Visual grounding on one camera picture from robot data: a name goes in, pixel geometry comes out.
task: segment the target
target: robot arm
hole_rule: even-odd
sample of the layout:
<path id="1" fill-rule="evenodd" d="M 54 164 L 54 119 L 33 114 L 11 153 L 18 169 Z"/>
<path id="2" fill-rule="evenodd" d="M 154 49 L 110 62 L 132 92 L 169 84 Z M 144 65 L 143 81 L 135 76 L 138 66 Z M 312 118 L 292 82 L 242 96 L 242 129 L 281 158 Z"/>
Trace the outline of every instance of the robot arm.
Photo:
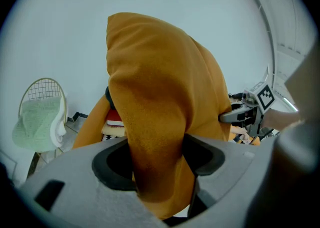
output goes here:
<path id="1" fill-rule="evenodd" d="M 259 82 L 244 91 L 242 101 L 231 104 L 232 110 L 219 116 L 219 121 L 239 127 L 248 127 L 250 136 L 259 136 L 265 112 L 275 102 L 272 90 L 266 82 Z"/>

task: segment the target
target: orange fabric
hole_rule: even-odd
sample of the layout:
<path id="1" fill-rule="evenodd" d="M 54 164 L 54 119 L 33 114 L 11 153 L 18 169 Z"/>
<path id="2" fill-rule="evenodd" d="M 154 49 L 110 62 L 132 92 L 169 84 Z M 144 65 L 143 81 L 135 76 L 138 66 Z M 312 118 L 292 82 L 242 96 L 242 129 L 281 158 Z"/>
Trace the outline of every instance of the orange fabric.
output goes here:
<path id="1" fill-rule="evenodd" d="M 230 134 L 229 134 L 229 141 L 230 141 L 230 140 L 233 140 L 236 136 L 237 136 L 237 134 L 230 132 Z M 252 145 L 256 145 L 256 146 L 260 145 L 260 138 L 257 137 L 257 138 L 253 141 Z"/>
<path id="2" fill-rule="evenodd" d="M 182 156 L 185 133 L 227 140 L 218 121 L 231 105 L 212 54 L 184 31 L 132 13 L 108 18 L 109 90 L 123 120 L 140 199 L 157 217 L 191 200 L 195 177 Z"/>
<path id="3" fill-rule="evenodd" d="M 101 142 L 101 129 L 105 124 L 110 104 L 103 95 L 91 110 L 74 141 L 73 149 Z"/>

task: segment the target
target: book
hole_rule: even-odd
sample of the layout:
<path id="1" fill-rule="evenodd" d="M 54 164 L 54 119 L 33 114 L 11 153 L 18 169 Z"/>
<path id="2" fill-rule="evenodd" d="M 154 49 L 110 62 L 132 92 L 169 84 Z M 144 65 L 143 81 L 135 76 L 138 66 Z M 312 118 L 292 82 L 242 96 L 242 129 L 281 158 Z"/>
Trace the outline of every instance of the book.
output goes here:
<path id="1" fill-rule="evenodd" d="M 118 112 L 116 110 L 110 109 L 106 116 L 106 123 L 110 126 L 124 126 Z"/>
<path id="2" fill-rule="evenodd" d="M 103 125 L 101 133 L 106 134 L 106 135 L 122 137 L 125 135 L 125 127 L 124 126 L 110 126 L 107 124 L 107 121 L 106 121 Z"/>

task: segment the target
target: red book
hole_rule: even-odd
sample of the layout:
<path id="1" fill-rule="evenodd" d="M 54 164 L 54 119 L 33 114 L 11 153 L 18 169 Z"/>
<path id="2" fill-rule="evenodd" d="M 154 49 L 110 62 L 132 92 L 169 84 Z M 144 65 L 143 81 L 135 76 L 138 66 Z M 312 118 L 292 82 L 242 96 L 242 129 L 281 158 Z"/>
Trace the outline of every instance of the red book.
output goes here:
<path id="1" fill-rule="evenodd" d="M 106 123 L 110 126 L 124 126 L 118 112 L 112 109 L 109 110 L 106 116 Z"/>

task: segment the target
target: wire chair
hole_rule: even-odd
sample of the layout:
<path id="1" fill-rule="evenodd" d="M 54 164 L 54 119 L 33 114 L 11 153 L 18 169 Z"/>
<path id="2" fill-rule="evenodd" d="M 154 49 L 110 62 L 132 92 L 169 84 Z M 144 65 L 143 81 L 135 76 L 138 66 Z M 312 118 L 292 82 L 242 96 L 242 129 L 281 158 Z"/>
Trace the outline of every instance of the wire chair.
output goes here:
<path id="1" fill-rule="evenodd" d="M 21 106 L 24 101 L 46 99 L 54 96 L 62 96 L 63 98 L 63 103 L 64 103 L 63 125 L 66 126 L 67 104 L 66 104 L 65 94 L 60 84 L 52 78 L 37 79 L 26 89 L 20 101 L 18 117 L 20 117 Z M 45 163 L 47 163 L 45 159 L 41 156 L 41 154 L 39 154 L 38 152 L 37 154 Z"/>

